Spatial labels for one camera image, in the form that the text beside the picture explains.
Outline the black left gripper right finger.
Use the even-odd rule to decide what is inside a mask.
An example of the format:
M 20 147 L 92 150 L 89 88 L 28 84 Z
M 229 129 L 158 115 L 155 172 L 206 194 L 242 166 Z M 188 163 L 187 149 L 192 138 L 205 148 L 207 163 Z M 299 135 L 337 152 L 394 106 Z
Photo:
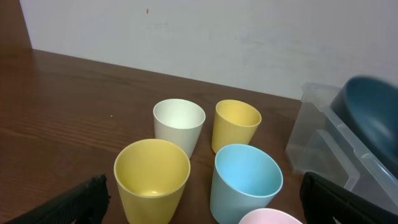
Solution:
M 300 200 L 308 224 L 397 224 L 397 215 L 334 184 L 314 172 L 306 172 Z

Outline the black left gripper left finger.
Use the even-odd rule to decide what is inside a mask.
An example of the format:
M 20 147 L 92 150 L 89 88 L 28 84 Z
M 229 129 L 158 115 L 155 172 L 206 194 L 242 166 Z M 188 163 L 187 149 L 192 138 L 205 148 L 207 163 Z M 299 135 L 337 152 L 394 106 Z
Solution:
M 101 223 L 110 200 L 106 182 L 104 174 L 94 176 L 7 223 Z

